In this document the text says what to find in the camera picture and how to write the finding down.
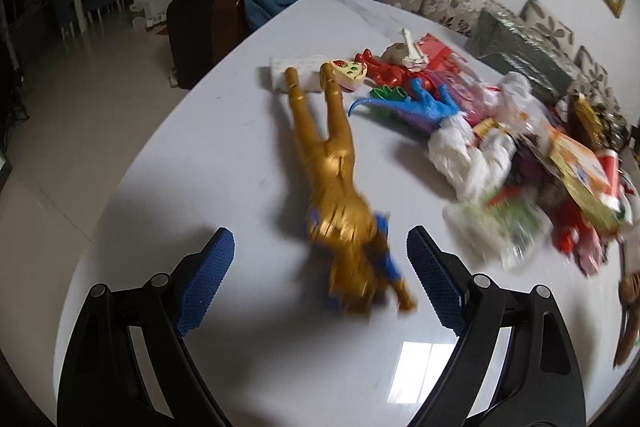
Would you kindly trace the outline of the green gift box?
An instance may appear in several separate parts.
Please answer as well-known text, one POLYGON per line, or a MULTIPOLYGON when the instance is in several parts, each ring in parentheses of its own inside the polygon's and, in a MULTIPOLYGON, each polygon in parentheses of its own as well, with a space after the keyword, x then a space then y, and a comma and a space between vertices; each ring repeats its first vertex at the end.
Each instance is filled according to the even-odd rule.
POLYGON ((482 9, 464 47, 497 72, 519 72, 533 95, 554 105, 579 79, 579 69, 539 31, 509 11, 482 9))

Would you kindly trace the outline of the white tissue pack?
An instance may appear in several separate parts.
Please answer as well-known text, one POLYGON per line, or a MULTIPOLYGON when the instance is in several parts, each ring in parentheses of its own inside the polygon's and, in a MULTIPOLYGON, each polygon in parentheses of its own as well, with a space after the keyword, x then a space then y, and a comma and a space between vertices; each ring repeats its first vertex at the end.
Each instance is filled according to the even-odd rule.
POLYGON ((272 92, 288 92, 285 72, 294 68, 297 72, 300 89, 305 92, 321 92, 320 68, 329 59, 323 55, 305 55, 302 57, 273 56, 270 58, 269 72, 272 92))

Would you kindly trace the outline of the orange snack packet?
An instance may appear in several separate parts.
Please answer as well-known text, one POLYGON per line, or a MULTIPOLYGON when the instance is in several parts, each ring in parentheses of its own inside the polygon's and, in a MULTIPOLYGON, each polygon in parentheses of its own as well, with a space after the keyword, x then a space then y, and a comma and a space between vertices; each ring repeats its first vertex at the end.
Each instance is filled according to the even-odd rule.
POLYGON ((549 131, 548 157, 568 195, 584 217, 601 233, 620 229, 620 202, 599 157, 565 133, 549 131))

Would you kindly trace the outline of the red toy lobster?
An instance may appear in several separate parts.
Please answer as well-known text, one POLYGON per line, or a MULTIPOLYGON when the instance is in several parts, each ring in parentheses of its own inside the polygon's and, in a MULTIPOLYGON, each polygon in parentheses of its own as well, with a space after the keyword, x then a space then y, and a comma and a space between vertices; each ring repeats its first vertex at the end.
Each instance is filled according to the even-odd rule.
POLYGON ((434 84, 422 72, 410 72, 404 66, 387 64, 376 58, 369 49, 364 49, 354 56, 354 61, 366 66, 367 77, 377 86, 411 90, 410 81, 419 79, 420 85, 428 92, 432 92, 434 84))

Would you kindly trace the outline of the brown and white plush toy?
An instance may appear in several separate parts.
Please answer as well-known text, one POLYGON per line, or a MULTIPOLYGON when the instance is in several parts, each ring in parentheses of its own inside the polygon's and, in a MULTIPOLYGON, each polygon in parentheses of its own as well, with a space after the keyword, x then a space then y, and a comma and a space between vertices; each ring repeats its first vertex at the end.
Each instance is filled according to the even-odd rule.
POLYGON ((615 352, 615 366, 628 360, 639 336, 639 272, 626 275, 620 282, 620 303, 624 312, 624 329, 615 352))

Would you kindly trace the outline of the pizza slice toy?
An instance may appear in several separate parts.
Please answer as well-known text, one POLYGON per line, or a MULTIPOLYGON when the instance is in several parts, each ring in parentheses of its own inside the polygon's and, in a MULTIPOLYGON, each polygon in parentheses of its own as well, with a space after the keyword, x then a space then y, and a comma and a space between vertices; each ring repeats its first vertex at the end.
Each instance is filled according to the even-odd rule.
POLYGON ((361 62, 333 60, 331 66, 336 82, 348 92, 357 90, 367 78, 367 65, 361 62))

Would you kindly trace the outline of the red paper cup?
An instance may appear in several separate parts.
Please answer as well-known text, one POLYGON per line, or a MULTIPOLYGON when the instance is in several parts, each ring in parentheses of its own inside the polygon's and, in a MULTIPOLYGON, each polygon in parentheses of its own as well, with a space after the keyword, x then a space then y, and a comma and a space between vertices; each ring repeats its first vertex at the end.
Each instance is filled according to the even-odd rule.
POLYGON ((626 173, 620 169, 620 158, 615 150, 602 148, 597 151, 596 156, 608 181, 598 192, 600 202, 609 210, 620 213, 623 210, 620 200, 636 194, 636 191, 631 187, 626 173))

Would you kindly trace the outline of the floral sofa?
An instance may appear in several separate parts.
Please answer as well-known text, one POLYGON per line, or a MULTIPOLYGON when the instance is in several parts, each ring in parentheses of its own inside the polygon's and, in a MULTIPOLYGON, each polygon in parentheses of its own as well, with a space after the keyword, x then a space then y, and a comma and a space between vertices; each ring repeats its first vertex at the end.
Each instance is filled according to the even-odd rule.
POLYGON ((620 108, 613 88, 608 85, 608 72, 584 46, 575 46, 573 29, 562 23, 538 0, 527 0, 518 14, 496 0, 382 0, 382 2, 413 12, 451 31, 466 40, 476 25, 482 9, 506 10, 524 20, 527 26, 539 31, 579 69, 580 77, 570 90, 582 92, 597 108, 615 112, 620 108))

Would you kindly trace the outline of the white plastic bag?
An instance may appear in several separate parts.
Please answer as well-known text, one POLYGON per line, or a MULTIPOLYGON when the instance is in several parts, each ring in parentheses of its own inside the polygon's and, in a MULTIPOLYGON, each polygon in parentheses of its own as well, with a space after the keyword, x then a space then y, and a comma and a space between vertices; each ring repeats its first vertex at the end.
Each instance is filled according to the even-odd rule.
POLYGON ((477 133, 460 115, 445 118, 427 142, 427 156, 454 189, 457 200, 469 202, 506 181, 516 140, 536 135, 547 119, 528 79, 509 72, 497 84, 497 102, 489 111, 489 127, 477 133))

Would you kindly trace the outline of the blue toy dinosaur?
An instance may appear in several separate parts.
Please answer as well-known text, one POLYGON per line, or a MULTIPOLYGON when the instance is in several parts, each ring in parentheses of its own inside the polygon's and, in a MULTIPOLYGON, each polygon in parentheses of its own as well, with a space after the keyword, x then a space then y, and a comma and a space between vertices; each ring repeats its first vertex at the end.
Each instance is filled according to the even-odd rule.
POLYGON ((431 95, 422 87, 419 78, 410 80, 410 87, 416 95, 407 95, 401 101, 384 100, 384 98, 358 98, 350 104, 347 116, 363 105, 382 108, 392 113, 406 124, 426 135, 434 132, 446 118, 460 113, 460 107, 454 101, 446 84, 436 88, 436 95, 431 95))

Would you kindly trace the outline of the gold action figure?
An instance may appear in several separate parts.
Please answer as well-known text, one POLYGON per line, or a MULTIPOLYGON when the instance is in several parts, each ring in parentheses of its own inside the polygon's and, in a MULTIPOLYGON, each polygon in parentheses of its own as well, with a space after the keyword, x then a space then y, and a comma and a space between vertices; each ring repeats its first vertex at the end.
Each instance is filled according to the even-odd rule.
POLYGON ((294 133, 310 187, 306 213, 309 240, 331 251, 329 295, 340 308, 367 315, 389 289, 398 309, 410 312, 418 303, 396 268, 388 243, 388 217, 371 210, 354 183, 355 147, 343 95, 333 68, 320 67, 329 135, 321 139, 297 70, 285 71, 294 133))

